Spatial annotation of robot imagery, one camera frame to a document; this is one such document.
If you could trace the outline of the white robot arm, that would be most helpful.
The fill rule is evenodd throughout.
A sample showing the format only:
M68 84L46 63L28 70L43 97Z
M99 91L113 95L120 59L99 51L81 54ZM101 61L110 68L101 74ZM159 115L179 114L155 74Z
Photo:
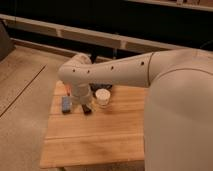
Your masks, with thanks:
M213 171L213 52L168 50L97 64L77 54L58 75L80 104L90 83L146 87L145 171Z

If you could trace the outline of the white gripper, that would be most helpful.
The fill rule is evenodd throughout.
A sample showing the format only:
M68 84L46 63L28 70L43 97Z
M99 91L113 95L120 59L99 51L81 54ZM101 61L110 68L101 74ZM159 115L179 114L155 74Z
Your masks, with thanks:
M71 101L75 104L85 105L92 101L92 92L88 84L71 86Z

